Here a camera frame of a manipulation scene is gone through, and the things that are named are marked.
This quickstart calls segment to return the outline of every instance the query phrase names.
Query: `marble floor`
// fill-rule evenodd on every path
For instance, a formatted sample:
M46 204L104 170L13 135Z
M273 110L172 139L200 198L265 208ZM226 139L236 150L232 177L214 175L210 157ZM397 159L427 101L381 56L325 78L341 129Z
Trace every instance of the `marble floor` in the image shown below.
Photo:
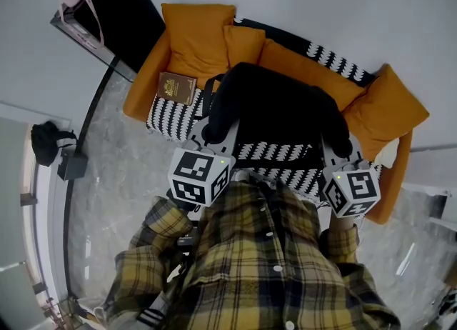
M129 87L120 76L111 77L84 144L86 175L74 183L68 253L71 289L78 297L105 297L115 275L115 255L128 246L153 196L168 188L166 173L176 144L123 115ZM425 324L433 300L444 295L442 280L456 257L454 233L428 222L442 206L441 198L402 190L386 225L359 222L359 261L404 329ZM320 215L325 226L327 209Z

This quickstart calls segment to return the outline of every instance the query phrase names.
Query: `orange cushion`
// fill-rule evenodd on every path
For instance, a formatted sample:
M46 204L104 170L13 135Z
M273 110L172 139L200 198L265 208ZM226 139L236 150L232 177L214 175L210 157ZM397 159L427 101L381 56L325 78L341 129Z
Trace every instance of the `orange cushion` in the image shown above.
M312 59L301 56L267 39L262 50L260 66L280 72L310 86L319 86L335 99L338 109L344 110L364 89L327 69Z
M202 89L229 69L224 25L232 23L235 6L162 4L162 14L171 47L167 71L196 77Z
M343 115L361 144L363 157L373 161L388 142L410 132L429 113L387 64L367 93Z
M265 43L264 30L248 28L247 26L226 25L224 37L227 43L230 68L240 62L257 64L263 43Z

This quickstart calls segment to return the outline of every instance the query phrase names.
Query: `book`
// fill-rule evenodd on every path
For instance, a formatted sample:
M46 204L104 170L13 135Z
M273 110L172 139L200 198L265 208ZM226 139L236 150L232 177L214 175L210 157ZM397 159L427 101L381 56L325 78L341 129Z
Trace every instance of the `book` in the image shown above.
M192 104L197 79L171 72L161 72L157 95L161 98L173 100L185 105Z

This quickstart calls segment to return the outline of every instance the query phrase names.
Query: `black bag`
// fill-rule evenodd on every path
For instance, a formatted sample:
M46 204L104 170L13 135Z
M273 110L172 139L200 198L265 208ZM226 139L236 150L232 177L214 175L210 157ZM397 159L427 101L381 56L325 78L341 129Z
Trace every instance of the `black bag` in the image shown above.
M78 141L73 131L59 131L51 121L47 121L44 124L34 124L31 129L31 147L34 150L38 164L50 166L54 162L59 149L74 145L57 146L57 141L60 139L75 139Z

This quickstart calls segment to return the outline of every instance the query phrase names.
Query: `person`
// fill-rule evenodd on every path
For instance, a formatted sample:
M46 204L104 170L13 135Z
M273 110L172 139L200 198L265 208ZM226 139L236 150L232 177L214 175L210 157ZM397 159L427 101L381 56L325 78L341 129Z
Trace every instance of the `person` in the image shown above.
M316 207L281 182L273 190L232 181L204 209L183 256L176 242L193 228L186 214L156 198L117 255L103 304L109 329L400 328L356 260L353 219L332 216L320 234Z

